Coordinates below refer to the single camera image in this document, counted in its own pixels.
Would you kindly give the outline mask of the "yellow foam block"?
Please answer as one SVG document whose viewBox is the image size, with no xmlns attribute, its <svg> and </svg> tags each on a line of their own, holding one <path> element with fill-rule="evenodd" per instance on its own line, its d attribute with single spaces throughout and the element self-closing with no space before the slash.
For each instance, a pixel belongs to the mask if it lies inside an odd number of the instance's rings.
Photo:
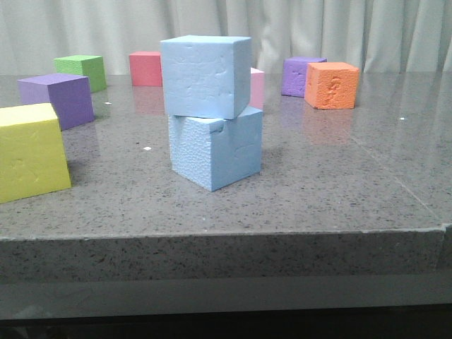
<svg viewBox="0 0 452 339">
<path fill-rule="evenodd" d="M 68 189 L 59 120 L 49 103 L 1 109 L 1 202 Z"/>
</svg>

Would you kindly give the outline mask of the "red foam block front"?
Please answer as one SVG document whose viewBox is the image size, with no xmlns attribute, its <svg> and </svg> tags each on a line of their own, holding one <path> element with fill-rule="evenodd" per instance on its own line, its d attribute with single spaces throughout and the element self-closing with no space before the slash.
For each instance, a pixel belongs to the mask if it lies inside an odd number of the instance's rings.
<svg viewBox="0 0 452 339">
<path fill-rule="evenodd" d="M 161 53 L 139 51 L 129 55 L 133 86 L 162 87 Z"/>
</svg>

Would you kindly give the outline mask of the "pink foam block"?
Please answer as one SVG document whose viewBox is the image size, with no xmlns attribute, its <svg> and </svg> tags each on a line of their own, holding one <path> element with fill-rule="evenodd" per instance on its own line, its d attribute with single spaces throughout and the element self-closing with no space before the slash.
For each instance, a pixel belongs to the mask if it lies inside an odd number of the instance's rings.
<svg viewBox="0 0 452 339">
<path fill-rule="evenodd" d="M 251 68 L 251 88 L 249 105 L 258 109 L 263 109 L 265 72 Z"/>
</svg>

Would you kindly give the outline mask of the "white curtain backdrop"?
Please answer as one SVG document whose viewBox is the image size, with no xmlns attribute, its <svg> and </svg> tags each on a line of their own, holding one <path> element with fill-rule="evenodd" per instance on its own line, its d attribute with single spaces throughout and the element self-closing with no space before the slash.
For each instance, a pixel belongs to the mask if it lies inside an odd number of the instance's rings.
<svg viewBox="0 0 452 339">
<path fill-rule="evenodd" d="M 249 36 L 253 65 L 268 73 L 291 56 L 365 72 L 451 70 L 450 1 L 2 1 L 1 73 L 97 54 L 125 74 L 130 53 L 182 35 Z"/>
</svg>

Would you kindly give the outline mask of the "textured orange foam block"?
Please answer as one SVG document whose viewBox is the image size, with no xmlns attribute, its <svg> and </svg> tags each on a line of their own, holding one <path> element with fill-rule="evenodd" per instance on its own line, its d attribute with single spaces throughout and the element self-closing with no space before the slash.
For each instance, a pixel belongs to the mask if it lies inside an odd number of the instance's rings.
<svg viewBox="0 0 452 339">
<path fill-rule="evenodd" d="M 304 99 L 315 109 L 353 109 L 359 75 L 345 62 L 308 63 Z"/>
</svg>

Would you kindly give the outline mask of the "smooth light blue foam block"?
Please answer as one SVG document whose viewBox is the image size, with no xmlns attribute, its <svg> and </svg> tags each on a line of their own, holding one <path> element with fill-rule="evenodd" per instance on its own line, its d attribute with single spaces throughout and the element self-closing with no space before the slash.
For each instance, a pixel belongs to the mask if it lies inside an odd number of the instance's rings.
<svg viewBox="0 0 452 339">
<path fill-rule="evenodd" d="M 251 91 L 251 38 L 185 35 L 160 42 L 165 112 L 235 119 Z"/>
</svg>

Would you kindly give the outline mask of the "purple foam block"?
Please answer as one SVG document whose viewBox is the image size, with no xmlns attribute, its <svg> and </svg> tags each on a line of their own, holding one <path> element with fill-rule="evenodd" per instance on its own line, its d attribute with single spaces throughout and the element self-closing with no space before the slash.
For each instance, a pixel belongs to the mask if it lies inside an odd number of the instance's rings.
<svg viewBox="0 0 452 339">
<path fill-rule="evenodd" d="M 309 63 L 327 62 L 327 58 L 293 56 L 283 62 L 281 94 L 304 97 Z"/>
<path fill-rule="evenodd" d="M 62 130 L 95 120 L 89 77 L 69 73 L 51 73 L 18 80 L 24 105 L 52 104 Z"/>
</svg>

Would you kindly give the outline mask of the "purple foam block right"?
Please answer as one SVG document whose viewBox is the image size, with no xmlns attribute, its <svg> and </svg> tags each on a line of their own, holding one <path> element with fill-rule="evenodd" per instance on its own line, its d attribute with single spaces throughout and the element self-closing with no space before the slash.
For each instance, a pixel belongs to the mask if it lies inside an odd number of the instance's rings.
<svg viewBox="0 0 452 339">
<path fill-rule="evenodd" d="M 281 94 L 304 97 L 309 63 L 327 62 L 327 58 L 293 56 L 283 62 Z"/>
</svg>

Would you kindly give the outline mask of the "textured blue foam block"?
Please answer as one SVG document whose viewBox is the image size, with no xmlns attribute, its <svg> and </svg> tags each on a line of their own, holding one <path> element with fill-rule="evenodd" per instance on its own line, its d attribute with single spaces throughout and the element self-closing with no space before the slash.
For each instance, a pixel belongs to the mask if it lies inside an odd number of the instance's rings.
<svg viewBox="0 0 452 339">
<path fill-rule="evenodd" d="M 261 171 L 263 111 L 247 107 L 236 119 L 170 116 L 172 169 L 216 191 Z"/>
</svg>

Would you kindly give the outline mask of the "purple foam block left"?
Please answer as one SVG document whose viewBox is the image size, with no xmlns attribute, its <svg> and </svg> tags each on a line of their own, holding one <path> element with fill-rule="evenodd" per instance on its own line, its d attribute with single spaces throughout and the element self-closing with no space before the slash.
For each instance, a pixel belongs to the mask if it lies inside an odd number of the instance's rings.
<svg viewBox="0 0 452 339">
<path fill-rule="evenodd" d="M 24 105 L 52 104 L 62 130 L 95 120 L 89 77 L 69 73 L 51 73 L 18 80 Z"/>
</svg>

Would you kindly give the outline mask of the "green foam block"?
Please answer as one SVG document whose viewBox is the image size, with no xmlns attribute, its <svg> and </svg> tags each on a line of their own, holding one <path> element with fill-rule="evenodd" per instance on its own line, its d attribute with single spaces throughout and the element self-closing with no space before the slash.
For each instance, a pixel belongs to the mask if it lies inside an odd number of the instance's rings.
<svg viewBox="0 0 452 339">
<path fill-rule="evenodd" d="M 107 88 L 104 59 L 98 55 L 76 54 L 54 59 L 57 73 L 70 73 L 89 77 L 91 92 Z"/>
</svg>

